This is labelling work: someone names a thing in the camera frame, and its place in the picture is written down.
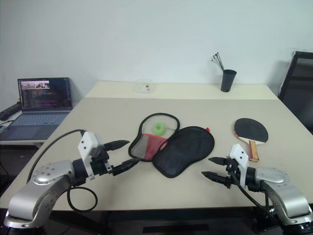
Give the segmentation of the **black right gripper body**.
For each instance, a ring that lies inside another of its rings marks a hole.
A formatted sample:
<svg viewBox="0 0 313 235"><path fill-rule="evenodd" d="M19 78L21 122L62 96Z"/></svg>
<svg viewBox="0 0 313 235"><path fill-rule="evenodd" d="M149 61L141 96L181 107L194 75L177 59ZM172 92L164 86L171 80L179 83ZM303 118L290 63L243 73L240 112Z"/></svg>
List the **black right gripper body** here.
<svg viewBox="0 0 313 235"><path fill-rule="evenodd" d="M227 188L230 188L231 185L239 185L241 172L238 168L239 166L238 162L235 159L227 158L225 163L226 163L227 176L226 176L226 182L224 185Z"/></svg>

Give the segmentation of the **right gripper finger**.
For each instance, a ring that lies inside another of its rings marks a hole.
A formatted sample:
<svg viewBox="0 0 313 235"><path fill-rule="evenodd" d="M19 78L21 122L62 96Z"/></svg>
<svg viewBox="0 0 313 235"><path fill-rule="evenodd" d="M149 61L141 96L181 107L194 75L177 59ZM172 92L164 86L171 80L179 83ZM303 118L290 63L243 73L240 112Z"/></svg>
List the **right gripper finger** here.
<svg viewBox="0 0 313 235"><path fill-rule="evenodd" d="M211 157L209 161L218 164L218 165L228 165L228 159L223 157Z"/></svg>
<svg viewBox="0 0 313 235"><path fill-rule="evenodd" d="M227 188L231 187L231 178L230 177L223 177L218 175L215 172L211 172L211 171L202 171L201 172L203 176L205 176L206 178L208 178L209 180L222 184Z"/></svg>

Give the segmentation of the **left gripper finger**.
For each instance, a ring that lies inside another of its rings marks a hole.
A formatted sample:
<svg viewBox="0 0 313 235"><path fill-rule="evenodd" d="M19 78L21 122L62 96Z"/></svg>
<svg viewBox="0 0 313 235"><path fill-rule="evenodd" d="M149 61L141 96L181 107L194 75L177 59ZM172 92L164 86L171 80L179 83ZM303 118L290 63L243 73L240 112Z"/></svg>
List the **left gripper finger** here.
<svg viewBox="0 0 313 235"><path fill-rule="evenodd" d="M112 175L116 176L116 175L119 175L125 171L128 171L129 169L134 167L139 162L140 162L139 158L132 158L132 159L129 159L127 161L124 161L122 164L120 164L118 166L114 166L112 168Z"/></svg>
<svg viewBox="0 0 313 235"><path fill-rule="evenodd" d="M122 148L123 146L127 145L129 141L127 140L117 140L117 141L112 141L104 144L104 150L105 151L114 151L117 149Z"/></svg>

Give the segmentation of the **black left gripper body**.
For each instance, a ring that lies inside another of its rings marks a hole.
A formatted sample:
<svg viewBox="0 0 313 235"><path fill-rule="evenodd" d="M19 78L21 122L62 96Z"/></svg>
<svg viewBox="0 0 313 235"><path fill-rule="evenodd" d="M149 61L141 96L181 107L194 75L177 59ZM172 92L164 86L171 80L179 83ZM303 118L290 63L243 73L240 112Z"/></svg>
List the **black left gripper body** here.
<svg viewBox="0 0 313 235"><path fill-rule="evenodd" d="M91 168L94 175L112 174L113 166L109 163L109 154L106 147L103 145L98 147L91 157Z"/></svg>

